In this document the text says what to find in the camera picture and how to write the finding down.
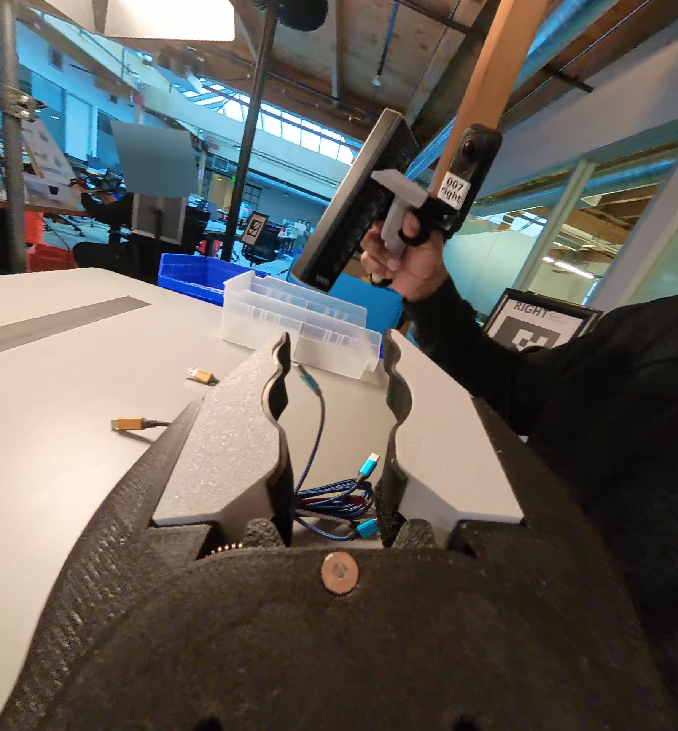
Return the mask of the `large blue plastic bin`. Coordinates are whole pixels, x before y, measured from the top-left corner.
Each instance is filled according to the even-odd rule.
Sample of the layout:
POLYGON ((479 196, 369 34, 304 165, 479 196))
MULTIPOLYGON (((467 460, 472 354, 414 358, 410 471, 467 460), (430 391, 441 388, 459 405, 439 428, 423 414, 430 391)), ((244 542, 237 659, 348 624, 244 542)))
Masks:
POLYGON ((206 292, 223 292, 225 283, 243 273, 266 273, 254 268, 201 255, 162 254, 158 285, 163 289, 196 297, 206 292))

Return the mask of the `orange cone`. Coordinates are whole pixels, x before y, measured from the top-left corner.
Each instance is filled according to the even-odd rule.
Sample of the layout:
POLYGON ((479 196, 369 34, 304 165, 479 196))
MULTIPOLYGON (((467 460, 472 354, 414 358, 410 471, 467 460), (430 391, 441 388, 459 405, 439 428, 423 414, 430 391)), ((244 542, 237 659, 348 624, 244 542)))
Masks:
POLYGON ((27 273, 72 270, 78 267, 71 250, 45 243, 45 221, 42 214, 26 211, 24 222, 27 273))

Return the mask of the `clear plastic organizer box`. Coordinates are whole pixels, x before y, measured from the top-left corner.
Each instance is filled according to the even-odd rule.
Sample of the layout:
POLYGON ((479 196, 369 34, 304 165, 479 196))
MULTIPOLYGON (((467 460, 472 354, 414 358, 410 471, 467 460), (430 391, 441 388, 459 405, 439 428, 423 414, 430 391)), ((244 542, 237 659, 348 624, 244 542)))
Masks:
POLYGON ((344 377, 361 379, 379 364, 382 336, 367 321, 362 306, 252 270, 224 283, 223 340, 256 350, 289 334, 294 361, 344 377))

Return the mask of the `computer monitor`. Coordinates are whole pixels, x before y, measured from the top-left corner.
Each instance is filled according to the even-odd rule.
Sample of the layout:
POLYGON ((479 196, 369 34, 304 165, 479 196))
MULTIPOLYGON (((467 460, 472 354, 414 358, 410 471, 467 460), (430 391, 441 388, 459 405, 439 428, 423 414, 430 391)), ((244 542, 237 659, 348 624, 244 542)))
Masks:
POLYGON ((180 246, 188 197, 133 194, 131 233, 157 243, 180 246))

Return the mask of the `printed poster sign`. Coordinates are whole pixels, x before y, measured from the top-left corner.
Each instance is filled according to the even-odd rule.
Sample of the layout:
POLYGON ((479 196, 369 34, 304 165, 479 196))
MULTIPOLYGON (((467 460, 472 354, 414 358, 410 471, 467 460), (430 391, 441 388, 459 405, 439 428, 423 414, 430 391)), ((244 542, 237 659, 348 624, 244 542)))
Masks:
POLYGON ((51 133, 42 121, 23 121, 21 132, 24 148, 35 174, 55 184, 70 186, 75 173, 51 133))

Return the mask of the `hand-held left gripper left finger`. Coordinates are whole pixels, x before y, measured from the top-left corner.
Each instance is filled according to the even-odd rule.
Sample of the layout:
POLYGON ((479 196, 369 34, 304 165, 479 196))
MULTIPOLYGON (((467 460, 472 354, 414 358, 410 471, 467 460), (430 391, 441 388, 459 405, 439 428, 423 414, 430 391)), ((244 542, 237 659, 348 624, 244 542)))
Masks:
POLYGON ((204 397, 153 513, 155 525, 216 525, 228 543, 266 518, 291 543, 294 477, 279 417, 288 405, 287 332, 271 335, 204 397))

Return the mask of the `person's right hand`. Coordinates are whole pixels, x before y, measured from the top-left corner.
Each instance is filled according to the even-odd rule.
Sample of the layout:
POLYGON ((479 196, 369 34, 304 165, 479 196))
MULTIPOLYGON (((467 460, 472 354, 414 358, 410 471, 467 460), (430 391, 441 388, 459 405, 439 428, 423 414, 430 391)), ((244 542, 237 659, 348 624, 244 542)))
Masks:
POLYGON ((430 297, 448 279, 444 265, 444 237, 431 230, 426 241, 410 244, 401 257, 394 255, 381 236, 384 223, 374 222, 362 239, 361 265, 374 284, 389 281, 393 289, 409 303, 430 297))

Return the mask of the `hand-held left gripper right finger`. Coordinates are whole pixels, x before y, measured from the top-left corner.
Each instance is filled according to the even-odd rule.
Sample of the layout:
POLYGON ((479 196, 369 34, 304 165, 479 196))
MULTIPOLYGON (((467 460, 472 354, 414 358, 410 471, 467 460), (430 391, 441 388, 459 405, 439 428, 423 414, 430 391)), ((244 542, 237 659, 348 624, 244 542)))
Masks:
POLYGON ((447 545, 461 521, 517 525, 523 512, 472 396, 398 330, 383 336, 389 432, 377 485, 380 537, 426 521, 447 545))

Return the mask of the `metal pole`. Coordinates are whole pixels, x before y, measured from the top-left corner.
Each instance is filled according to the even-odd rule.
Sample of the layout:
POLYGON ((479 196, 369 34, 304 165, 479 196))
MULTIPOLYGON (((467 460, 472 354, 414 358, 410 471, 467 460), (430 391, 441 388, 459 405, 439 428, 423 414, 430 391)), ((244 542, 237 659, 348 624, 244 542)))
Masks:
POLYGON ((0 111, 5 160, 7 199, 7 248, 11 273, 26 271, 25 181, 19 61, 16 47, 17 2, 0 1, 0 111))

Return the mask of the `person's right forearm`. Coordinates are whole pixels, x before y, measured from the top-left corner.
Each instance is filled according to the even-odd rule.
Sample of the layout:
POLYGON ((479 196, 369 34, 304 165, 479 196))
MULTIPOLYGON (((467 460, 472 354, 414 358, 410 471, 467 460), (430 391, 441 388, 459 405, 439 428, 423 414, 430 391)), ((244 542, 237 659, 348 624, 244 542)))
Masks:
POLYGON ((597 367, 603 317, 568 343, 519 352, 482 331, 450 278, 421 299, 404 297, 403 306, 422 352, 517 434, 531 437, 574 420, 585 424, 599 411, 586 381, 597 367))

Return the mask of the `long black usb hub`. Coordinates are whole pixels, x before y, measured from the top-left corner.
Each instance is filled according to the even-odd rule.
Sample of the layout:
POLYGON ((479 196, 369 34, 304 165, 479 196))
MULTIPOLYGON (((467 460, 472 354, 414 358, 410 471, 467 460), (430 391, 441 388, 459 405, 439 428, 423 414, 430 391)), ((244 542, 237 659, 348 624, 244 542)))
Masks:
POLYGON ((328 293, 370 226, 385 219, 393 194, 371 178, 382 169, 406 176, 419 147, 405 117, 385 109, 293 264, 289 279, 328 293))

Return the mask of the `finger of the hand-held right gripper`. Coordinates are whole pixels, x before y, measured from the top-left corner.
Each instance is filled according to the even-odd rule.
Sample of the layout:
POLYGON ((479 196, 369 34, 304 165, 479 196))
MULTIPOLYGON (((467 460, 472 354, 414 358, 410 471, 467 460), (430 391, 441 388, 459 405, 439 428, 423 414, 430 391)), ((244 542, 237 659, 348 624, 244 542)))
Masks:
POLYGON ((396 169, 382 169, 371 173, 371 178, 400 200, 426 200, 427 190, 408 179, 396 169))

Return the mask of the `white light panel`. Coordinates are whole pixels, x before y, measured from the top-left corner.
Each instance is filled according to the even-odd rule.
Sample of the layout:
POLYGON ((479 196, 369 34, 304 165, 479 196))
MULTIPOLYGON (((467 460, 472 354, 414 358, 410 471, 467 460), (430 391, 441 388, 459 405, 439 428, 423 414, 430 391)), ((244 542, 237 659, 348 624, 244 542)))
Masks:
POLYGON ((235 11, 229 1, 109 1, 103 34, 125 40, 231 42, 235 11))

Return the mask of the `framed black white marker sign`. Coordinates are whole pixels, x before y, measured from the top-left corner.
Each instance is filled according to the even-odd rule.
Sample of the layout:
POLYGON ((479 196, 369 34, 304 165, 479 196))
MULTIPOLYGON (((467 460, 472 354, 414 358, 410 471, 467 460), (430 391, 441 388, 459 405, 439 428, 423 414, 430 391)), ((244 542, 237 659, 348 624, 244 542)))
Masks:
POLYGON ((587 306, 507 288, 483 331, 508 350, 552 349, 589 332, 602 315, 587 306))

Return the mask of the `black cable orange plug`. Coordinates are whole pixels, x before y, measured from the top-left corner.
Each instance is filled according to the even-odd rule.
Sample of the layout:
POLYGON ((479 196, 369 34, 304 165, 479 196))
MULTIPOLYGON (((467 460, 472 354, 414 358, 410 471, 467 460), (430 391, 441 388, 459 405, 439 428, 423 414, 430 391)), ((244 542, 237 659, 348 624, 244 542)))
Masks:
MULTIPOLYGON (((200 385, 202 388, 216 388, 221 384, 221 378, 216 376, 214 372, 195 367, 189 368, 185 372, 184 380, 200 385)), ((118 417, 110 421, 110 430, 116 434, 131 434, 158 428, 168 428, 172 425, 175 418, 166 420, 144 416, 118 417)))

